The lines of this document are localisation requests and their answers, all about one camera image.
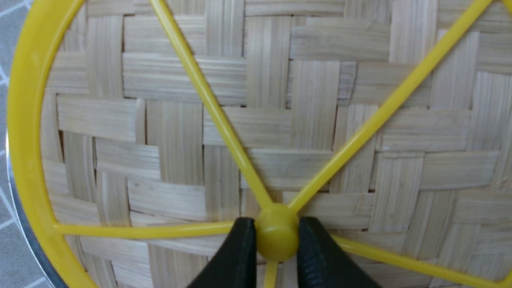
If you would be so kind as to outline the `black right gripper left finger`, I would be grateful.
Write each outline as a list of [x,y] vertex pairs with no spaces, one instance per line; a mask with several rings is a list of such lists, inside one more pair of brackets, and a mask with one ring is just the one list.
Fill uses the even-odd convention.
[[255,288],[257,283],[254,219],[237,218],[210,262],[189,288]]

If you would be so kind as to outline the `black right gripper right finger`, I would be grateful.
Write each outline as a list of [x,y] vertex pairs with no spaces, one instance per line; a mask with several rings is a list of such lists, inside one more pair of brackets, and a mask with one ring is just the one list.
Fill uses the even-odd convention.
[[297,279],[300,288],[379,288],[315,217],[299,221]]

